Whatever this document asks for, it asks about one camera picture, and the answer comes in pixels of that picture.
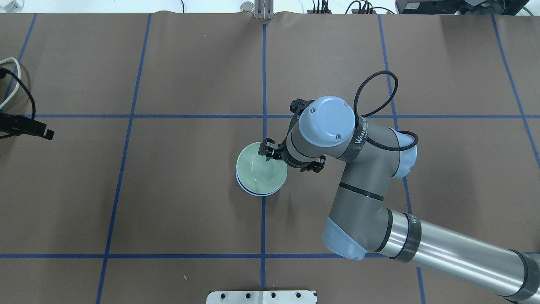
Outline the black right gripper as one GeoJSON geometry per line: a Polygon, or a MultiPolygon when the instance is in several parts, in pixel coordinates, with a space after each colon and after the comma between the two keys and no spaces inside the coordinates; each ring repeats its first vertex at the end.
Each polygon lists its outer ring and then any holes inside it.
{"type": "Polygon", "coordinates": [[[276,144],[276,141],[271,138],[265,138],[259,145],[258,154],[264,156],[267,162],[270,162],[271,159],[283,161],[292,168],[299,168],[301,172],[313,171],[320,173],[326,164],[326,156],[324,155],[310,162],[299,161],[289,152],[286,140],[276,144]]]}

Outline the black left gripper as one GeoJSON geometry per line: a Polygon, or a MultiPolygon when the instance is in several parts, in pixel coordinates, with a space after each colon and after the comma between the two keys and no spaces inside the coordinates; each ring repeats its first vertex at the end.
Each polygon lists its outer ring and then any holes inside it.
{"type": "Polygon", "coordinates": [[[8,135],[27,134],[52,140],[55,132],[47,129],[46,124],[22,115],[0,114],[0,131],[8,135]]]}

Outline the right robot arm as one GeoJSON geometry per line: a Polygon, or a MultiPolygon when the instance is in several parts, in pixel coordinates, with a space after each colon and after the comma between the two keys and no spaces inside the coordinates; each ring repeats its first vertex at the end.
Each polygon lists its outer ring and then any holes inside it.
{"type": "Polygon", "coordinates": [[[286,137],[263,140],[259,155],[301,171],[322,171],[328,156],[343,175],[327,217],[323,242],[344,258],[378,252],[391,260],[478,285],[513,304],[538,304],[539,258],[487,244],[384,206],[392,179],[414,166],[411,134],[372,123],[336,96],[295,99],[286,137]]]}

